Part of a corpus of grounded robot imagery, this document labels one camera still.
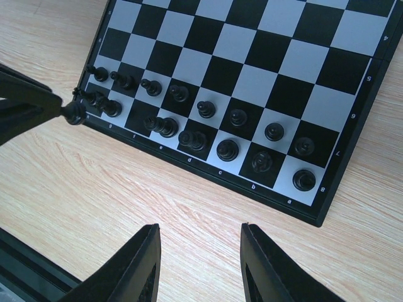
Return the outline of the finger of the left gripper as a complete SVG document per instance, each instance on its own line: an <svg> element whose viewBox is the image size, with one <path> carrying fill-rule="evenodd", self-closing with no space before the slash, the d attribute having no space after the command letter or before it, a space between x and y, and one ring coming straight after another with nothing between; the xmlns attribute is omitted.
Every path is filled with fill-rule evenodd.
<svg viewBox="0 0 403 302"><path fill-rule="evenodd" d="M11 104L1 106L1 145L22 133L53 118L59 117L61 105L41 107L33 104Z"/></svg>
<svg viewBox="0 0 403 302"><path fill-rule="evenodd" d="M61 107L62 99L51 88L1 64L1 97L44 107Z"/></svg>

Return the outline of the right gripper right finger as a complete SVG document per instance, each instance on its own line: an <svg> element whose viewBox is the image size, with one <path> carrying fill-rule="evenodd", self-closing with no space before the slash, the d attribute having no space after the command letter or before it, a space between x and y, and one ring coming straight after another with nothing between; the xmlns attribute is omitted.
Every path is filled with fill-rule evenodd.
<svg viewBox="0 0 403 302"><path fill-rule="evenodd" d="M342 301L305 272L256 224L241 225L240 262L246 301Z"/></svg>

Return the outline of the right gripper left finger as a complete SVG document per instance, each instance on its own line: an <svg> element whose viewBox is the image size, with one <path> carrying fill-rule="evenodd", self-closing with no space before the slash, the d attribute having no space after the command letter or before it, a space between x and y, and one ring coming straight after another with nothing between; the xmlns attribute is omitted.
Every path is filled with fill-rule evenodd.
<svg viewBox="0 0 403 302"><path fill-rule="evenodd" d="M156 301L161 268L157 223L144 225L104 265L61 301Z"/></svg>

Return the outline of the black pawn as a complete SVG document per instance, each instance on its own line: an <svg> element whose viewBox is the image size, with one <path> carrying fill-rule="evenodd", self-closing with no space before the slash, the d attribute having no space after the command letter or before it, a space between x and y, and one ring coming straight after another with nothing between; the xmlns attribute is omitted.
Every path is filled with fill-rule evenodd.
<svg viewBox="0 0 403 302"><path fill-rule="evenodd" d="M294 173L292 181L295 188L303 192L310 191L316 184L314 173L306 169Z"/></svg>
<svg viewBox="0 0 403 302"><path fill-rule="evenodd" d="M110 77L117 85L119 85L124 90L129 91L136 89L135 79L131 75L125 75L117 71L113 71L110 73Z"/></svg>
<svg viewBox="0 0 403 302"><path fill-rule="evenodd" d="M309 137L300 137L294 145L294 151L298 156L310 156L315 151L315 143Z"/></svg>
<svg viewBox="0 0 403 302"><path fill-rule="evenodd" d="M95 67L91 64L85 66L85 71L94 76L98 82L104 82L108 79L109 73L104 67Z"/></svg>
<svg viewBox="0 0 403 302"><path fill-rule="evenodd" d="M239 155L239 146L235 141L226 139L222 140L217 145L216 151L217 151L217 157L220 160L224 162L230 162L235 160Z"/></svg>
<svg viewBox="0 0 403 302"><path fill-rule="evenodd" d="M118 101L108 99L105 95L97 93L95 97L95 108L100 113L105 113L111 118L115 118L122 112L122 105Z"/></svg>
<svg viewBox="0 0 403 302"><path fill-rule="evenodd" d="M234 127L242 127L247 122L247 114L242 109L233 109L230 112L230 123Z"/></svg>
<svg viewBox="0 0 403 302"><path fill-rule="evenodd" d="M256 153L252 159L252 168L256 173L263 173L270 170L273 159L267 151Z"/></svg>
<svg viewBox="0 0 403 302"><path fill-rule="evenodd" d="M178 132L178 123L172 118L148 116L144 119L144 126L149 131L154 131L164 138L171 138Z"/></svg>
<svg viewBox="0 0 403 302"><path fill-rule="evenodd" d="M201 152L207 148L207 136L201 131L184 130L178 137L179 146L194 152Z"/></svg>
<svg viewBox="0 0 403 302"><path fill-rule="evenodd" d="M86 119L86 108L82 103L72 101L61 107L60 114L70 125L81 125Z"/></svg>

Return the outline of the black rook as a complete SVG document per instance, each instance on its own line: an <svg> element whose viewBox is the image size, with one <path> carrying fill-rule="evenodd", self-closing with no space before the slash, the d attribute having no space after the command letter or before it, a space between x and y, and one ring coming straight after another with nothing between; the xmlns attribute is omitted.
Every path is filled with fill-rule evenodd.
<svg viewBox="0 0 403 302"><path fill-rule="evenodd" d="M105 108L105 96L100 93L99 91L95 91L95 92L86 92L85 90L75 87L72 91L72 95L73 96L79 96L82 99L85 99L87 101L87 103L94 107L97 108L99 110L102 110Z"/></svg>

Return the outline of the black chess piece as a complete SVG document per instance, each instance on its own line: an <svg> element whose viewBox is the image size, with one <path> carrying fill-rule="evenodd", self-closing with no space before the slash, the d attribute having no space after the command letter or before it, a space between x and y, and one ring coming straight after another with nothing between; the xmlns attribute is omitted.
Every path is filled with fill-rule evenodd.
<svg viewBox="0 0 403 302"><path fill-rule="evenodd" d="M204 119L211 118L215 115L215 105L210 101L199 101L196 107L198 114Z"/></svg>
<svg viewBox="0 0 403 302"><path fill-rule="evenodd" d="M140 85L146 90L149 96L156 97L162 92L161 83L158 81L150 81L148 79L142 79Z"/></svg>
<svg viewBox="0 0 403 302"><path fill-rule="evenodd" d="M171 85L169 87L169 93L172 95L173 99L179 103L186 101L189 97L189 90L184 86Z"/></svg>
<svg viewBox="0 0 403 302"><path fill-rule="evenodd" d="M284 136L284 127L277 122L270 123L264 129L265 137L272 142L277 142L281 140Z"/></svg>

